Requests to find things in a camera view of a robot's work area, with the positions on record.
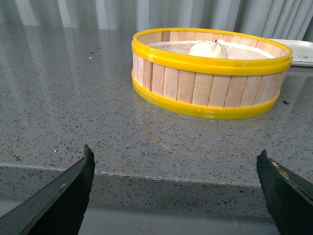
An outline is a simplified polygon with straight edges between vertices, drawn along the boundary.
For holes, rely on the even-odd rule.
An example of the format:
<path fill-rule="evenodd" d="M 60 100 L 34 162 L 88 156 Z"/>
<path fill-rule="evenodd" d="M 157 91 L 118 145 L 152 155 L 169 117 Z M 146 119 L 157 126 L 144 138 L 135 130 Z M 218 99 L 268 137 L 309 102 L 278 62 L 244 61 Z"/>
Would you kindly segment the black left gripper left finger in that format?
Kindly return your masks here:
<path fill-rule="evenodd" d="M 94 179 L 94 153 L 84 157 L 0 218 L 2 235 L 77 235 Z"/>

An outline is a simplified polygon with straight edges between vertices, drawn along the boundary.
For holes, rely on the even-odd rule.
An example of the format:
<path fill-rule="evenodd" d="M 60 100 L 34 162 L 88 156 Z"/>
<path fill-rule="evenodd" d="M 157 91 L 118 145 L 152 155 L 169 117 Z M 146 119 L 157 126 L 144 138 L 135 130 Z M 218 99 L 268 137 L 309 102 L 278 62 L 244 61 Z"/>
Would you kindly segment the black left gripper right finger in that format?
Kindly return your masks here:
<path fill-rule="evenodd" d="M 267 209 L 281 235 L 313 233 L 313 184 L 267 156 L 257 156 Z"/>

